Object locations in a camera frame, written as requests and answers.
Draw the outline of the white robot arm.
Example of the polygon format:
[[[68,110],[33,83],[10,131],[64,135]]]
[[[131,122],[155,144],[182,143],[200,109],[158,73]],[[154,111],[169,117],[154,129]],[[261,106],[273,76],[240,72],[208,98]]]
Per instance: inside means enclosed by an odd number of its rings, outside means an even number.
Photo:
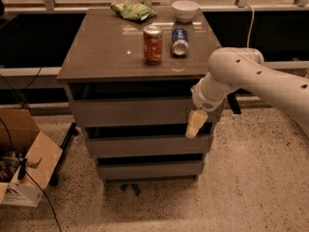
[[[309,135],[309,79],[266,68],[263,63],[263,54],[254,48],[221,47],[212,53],[209,72],[191,88],[195,108],[185,136],[195,137],[209,113],[238,89],[284,112]]]

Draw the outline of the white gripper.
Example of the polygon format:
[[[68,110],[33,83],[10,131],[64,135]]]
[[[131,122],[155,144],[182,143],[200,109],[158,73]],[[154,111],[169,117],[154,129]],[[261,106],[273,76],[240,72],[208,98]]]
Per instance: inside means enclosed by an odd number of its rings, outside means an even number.
[[[189,114],[185,136],[189,139],[194,138],[200,128],[206,123],[209,116],[207,112],[214,111],[219,105],[219,101],[212,101],[201,91],[200,85],[196,84],[191,89],[192,102],[197,110],[192,110]]]

